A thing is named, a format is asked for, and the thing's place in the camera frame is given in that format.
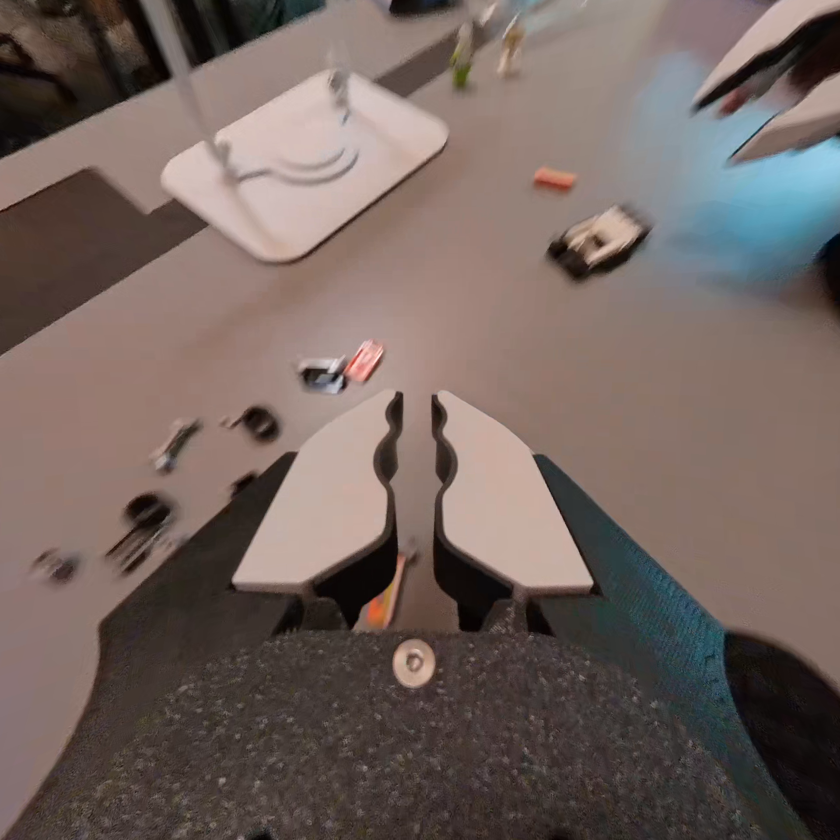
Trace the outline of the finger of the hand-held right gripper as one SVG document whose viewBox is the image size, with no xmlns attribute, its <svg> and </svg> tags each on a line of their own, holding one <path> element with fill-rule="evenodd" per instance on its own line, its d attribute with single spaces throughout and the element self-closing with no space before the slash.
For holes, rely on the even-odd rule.
<svg viewBox="0 0 840 840">
<path fill-rule="evenodd" d="M 692 100 L 702 110 L 755 74 L 813 42 L 838 19 L 838 1 L 779 1 L 771 5 L 713 68 Z"/>
<path fill-rule="evenodd" d="M 770 158 L 786 152 L 801 152 L 836 136 L 839 115 L 793 120 L 790 110 L 773 117 L 745 140 L 730 156 L 730 165 Z"/>
</svg>

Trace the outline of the black textured pad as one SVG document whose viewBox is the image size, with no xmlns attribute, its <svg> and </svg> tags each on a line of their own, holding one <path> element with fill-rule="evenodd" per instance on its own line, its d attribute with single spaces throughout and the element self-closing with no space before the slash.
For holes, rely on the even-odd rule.
<svg viewBox="0 0 840 840">
<path fill-rule="evenodd" d="M 839 838 L 838 691 L 770 641 L 727 632 L 724 667 L 752 745 L 814 838 Z"/>
</svg>

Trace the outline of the small gold trophy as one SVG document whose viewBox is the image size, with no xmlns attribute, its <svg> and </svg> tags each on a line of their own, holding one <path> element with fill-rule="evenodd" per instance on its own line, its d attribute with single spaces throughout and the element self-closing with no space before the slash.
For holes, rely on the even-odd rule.
<svg viewBox="0 0 840 840">
<path fill-rule="evenodd" d="M 497 66 L 499 78 L 515 76 L 520 67 L 522 42 L 526 29 L 521 14 L 515 14 L 505 29 L 501 38 L 501 53 Z"/>
</svg>

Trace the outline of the orange lego plate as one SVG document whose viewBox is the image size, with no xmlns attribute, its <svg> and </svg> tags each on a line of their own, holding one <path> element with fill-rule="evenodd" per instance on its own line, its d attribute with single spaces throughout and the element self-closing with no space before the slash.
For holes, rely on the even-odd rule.
<svg viewBox="0 0 840 840">
<path fill-rule="evenodd" d="M 363 384 L 370 380 L 385 355 L 385 346 L 376 340 L 363 341 L 343 367 L 344 378 L 351 383 Z"/>
</svg>

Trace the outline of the green minifigure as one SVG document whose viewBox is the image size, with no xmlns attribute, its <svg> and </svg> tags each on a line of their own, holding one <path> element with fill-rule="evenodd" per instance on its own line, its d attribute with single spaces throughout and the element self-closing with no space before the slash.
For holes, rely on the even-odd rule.
<svg viewBox="0 0 840 840">
<path fill-rule="evenodd" d="M 470 19 L 459 27 L 455 48 L 449 60 L 453 88 L 457 91 L 467 87 L 475 51 L 476 26 Z"/>
</svg>

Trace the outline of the grey lego wheel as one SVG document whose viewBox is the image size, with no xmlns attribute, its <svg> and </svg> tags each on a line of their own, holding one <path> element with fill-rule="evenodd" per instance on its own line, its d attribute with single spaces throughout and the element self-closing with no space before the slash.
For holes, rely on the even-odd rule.
<svg viewBox="0 0 840 840">
<path fill-rule="evenodd" d="M 40 581 L 63 585 L 74 578 L 80 565 L 80 555 L 53 548 L 42 552 L 31 563 L 29 573 Z"/>
</svg>

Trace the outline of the black lego tire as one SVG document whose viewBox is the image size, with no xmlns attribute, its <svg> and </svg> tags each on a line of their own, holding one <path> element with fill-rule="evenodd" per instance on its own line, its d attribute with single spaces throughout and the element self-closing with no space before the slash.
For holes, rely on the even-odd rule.
<svg viewBox="0 0 840 840">
<path fill-rule="evenodd" d="M 248 406 L 236 416 L 223 416 L 218 424 L 228 430 L 243 429 L 259 445 L 273 443 L 281 434 L 279 417 L 268 406 L 260 404 Z"/>
<path fill-rule="evenodd" d="M 158 491 L 133 498 L 123 509 L 124 520 L 136 529 L 154 529 L 168 522 L 175 513 L 175 502 Z"/>
</svg>

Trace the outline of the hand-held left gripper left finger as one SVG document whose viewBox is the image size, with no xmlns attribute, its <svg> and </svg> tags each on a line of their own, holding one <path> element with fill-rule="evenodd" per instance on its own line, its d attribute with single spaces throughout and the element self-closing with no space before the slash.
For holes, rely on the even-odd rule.
<svg viewBox="0 0 840 840">
<path fill-rule="evenodd" d="M 392 581 L 403 394 L 381 391 L 301 446 L 233 575 L 239 592 L 327 597 L 359 612 Z"/>
</svg>

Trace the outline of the white book stand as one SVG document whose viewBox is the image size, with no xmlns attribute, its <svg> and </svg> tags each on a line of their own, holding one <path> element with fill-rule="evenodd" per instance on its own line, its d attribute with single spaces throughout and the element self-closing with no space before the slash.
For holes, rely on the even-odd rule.
<svg viewBox="0 0 840 840">
<path fill-rule="evenodd" d="M 440 154 L 448 126 L 332 60 L 213 131 L 168 2 L 142 2 L 200 141 L 161 173 L 175 200 L 255 259 L 309 255 Z"/>
</svg>

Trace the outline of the black grey hinge piece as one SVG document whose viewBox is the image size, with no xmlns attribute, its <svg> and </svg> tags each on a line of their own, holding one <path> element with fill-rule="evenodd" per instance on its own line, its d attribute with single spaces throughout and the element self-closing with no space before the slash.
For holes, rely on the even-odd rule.
<svg viewBox="0 0 840 840">
<path fill-rule="evenodd" d="M 296 364 L 296 374 L 301 386 L 310 392 L 328 395 L 342 393 L 348 379 L 344 373 L 347 357 L 301 359 Z"/>
</svg>

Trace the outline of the blue lego piece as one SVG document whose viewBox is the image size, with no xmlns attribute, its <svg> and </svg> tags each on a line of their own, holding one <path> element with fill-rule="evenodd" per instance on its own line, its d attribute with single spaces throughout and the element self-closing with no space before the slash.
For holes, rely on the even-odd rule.
<svg viewBox="0 0 840 840">
<path fill-rule="evenodd" d="M 105 554 L 106 561 L 117 576 L 131 574 L 156 551 L 166 545 L 172 524 L 164 522 L 149 528 L 135 528 Z"/>
</svg>

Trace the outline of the orange white lego car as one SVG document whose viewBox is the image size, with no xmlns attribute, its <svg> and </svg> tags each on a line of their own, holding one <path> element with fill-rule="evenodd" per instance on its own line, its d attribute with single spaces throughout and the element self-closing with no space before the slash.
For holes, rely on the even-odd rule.
<svg viewBox="0 0 840 840">
<path fill-rule="evenodd" d="M 653 230 L 635 207 L 613 204 L 553 238 L 546 257 L 572 280 L 583 281 L 625 264 Z"/>
</svg>

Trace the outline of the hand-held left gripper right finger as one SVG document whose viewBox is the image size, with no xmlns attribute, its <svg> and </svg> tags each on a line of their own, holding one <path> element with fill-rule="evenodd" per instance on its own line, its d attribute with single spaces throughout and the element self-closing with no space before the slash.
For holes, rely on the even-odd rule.
<svg viewBox="0 0 840 840">
<path fill-rule="evenodd" d="M 433 394 L 432 421 L 440 589 L 458 608 L 592 594 L 594 577 L 530 447 L 452 392 Z"/>
</svg>

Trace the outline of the grey bumpy lego piece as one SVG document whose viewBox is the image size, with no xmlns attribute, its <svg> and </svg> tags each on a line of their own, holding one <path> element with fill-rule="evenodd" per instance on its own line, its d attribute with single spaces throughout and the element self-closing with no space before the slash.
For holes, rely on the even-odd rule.
<svg viewBox="0 0 840 840">
<path fill-rule="evenodd" d="M 170 475 L 177 467 L 183 449 L 202 429 L 203 420 L 198 417 L 174 420 L 163 445 L 150 454 L 150 464 L 154 472 L 164 476 Z"/>
</svg>

